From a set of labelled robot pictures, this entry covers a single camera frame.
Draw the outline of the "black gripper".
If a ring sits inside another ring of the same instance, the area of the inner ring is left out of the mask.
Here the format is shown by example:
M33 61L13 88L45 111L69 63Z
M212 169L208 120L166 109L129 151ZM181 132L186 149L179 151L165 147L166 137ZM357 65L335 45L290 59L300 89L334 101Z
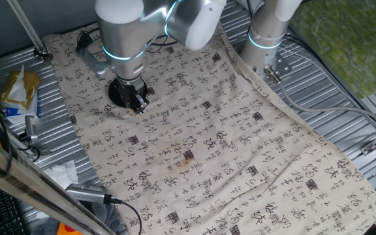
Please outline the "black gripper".
M127 107L137 114L143 114L149 101L146 99L146 83L137 78L134 82L114 80L114 102L127 104Z

